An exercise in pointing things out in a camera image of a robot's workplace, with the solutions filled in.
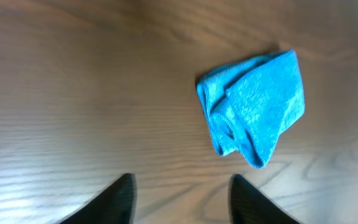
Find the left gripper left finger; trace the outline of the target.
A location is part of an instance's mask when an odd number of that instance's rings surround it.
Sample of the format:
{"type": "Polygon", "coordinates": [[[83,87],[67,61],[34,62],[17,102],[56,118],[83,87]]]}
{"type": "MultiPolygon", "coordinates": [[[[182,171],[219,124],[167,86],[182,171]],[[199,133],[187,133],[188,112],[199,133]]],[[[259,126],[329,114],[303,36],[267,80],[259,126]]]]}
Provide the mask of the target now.
{"type": "Polygon", "coordinates": [[[125,173],[61,224],[132,224],[137,189],[135,175],[125,173]]]}

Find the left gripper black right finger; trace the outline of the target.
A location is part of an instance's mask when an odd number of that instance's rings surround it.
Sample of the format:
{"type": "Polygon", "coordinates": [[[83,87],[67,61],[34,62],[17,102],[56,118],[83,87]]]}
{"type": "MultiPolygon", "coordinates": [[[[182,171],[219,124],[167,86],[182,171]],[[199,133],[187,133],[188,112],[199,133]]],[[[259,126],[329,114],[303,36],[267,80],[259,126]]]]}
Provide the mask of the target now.
{"type": "Polygon", "coordinates": [[[232,224],[300,224],[240,174],[231,177],[228,193],[232,224]]]}

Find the blue microfiber cloth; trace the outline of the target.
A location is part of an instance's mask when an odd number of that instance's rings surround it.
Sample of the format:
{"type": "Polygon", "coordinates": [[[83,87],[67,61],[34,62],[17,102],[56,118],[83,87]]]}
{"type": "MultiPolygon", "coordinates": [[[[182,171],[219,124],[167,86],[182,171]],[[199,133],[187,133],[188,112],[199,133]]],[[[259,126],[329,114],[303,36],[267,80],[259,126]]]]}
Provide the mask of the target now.
{"type": "Polygon", "coordinates": [[[280,135],[305,112],[294,50],[215,68],[196,91],[217,154],[237,151],[258,169],[269,162],[280,135]]]}

